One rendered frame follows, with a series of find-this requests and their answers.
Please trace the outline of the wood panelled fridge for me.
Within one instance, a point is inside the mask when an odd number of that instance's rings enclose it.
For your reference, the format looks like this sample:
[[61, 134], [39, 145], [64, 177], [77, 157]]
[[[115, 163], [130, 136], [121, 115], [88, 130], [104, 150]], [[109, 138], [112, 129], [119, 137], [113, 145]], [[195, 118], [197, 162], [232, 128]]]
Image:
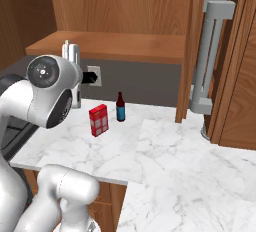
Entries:
[[[234, 19], [221, 31], [210, 85], [213, 110], [204, 117], [206, 135], [221, 146], [256, 150], [256, 0], [232, 0]], [[190, 0], [177, 123], [186, 118], [203, 25], [204, 0]]]

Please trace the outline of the dark bottle with blue label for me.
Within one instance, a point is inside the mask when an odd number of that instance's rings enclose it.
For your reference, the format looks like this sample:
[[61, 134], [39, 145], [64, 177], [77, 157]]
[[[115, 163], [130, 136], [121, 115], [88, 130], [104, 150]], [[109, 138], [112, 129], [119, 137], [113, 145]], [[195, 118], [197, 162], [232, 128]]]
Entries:
[[118, 93], [118, 99], [116, 102], [116, 118], [119, 122], [123, 122], [125, 120], [125, 102], [121, 92]]

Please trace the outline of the open wooden wall cabinet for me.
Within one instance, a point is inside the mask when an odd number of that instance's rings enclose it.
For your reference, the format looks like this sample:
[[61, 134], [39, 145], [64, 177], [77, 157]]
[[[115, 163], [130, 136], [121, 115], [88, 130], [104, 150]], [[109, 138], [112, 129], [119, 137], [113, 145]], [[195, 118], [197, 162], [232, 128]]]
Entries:
[[52, 0], [56, 31], [28, 54], [60, 54], [70, 40], [89, 59], [180, 64], [190, 0]]

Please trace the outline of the black hob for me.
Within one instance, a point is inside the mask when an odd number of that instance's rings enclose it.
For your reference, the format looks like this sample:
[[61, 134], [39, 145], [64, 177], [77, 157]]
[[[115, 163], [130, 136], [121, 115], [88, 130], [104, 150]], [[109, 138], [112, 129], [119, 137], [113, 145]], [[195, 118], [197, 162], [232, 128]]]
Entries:
[[24, 120], [10, 117], [3, 137], [1, 152], [9, 161], [36, 132], [38, 126]]

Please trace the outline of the white wall socket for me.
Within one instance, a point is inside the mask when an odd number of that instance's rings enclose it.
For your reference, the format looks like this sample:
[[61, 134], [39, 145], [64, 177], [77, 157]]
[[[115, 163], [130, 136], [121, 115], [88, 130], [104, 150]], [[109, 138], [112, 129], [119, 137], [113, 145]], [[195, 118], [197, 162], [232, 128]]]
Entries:
[[87, 66], [88, 72], [94, 72], [97, 75], [97, 80], [94, 83], [90, 83], [90, 86], [102, 86], [101, 69], [99, 66]]

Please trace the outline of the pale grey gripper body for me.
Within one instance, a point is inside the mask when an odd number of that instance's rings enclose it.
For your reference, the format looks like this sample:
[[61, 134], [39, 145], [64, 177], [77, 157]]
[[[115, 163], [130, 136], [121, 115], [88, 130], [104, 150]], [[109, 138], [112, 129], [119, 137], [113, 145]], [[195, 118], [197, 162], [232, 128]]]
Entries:
[[80, 108], [81, 107], [81, 94], [80, 94], [80, 90], [79, 89], [73, 89], [72, 90], [72, 96], [73, 96], [72, 108], [73, 109]]

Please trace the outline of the wooden base cabinet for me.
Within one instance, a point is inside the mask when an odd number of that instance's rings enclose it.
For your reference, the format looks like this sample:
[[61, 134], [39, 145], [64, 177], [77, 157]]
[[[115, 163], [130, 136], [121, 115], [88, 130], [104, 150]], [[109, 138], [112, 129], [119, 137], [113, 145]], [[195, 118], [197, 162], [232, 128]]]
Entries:
[[100, 181], [100, 193], [88, 206], [89, 213], [102, 232], [116, 232], [127, 183], [103, 178], [98, 178], [98, 180]]

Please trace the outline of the red box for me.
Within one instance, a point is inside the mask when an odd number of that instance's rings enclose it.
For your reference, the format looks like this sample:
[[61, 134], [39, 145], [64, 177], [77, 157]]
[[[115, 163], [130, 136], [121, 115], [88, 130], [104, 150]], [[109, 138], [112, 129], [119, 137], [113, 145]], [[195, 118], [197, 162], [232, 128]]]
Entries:
[[109, 129], [107, 106], [101, 104], [89, 111], [91, 133], [98, 137]]

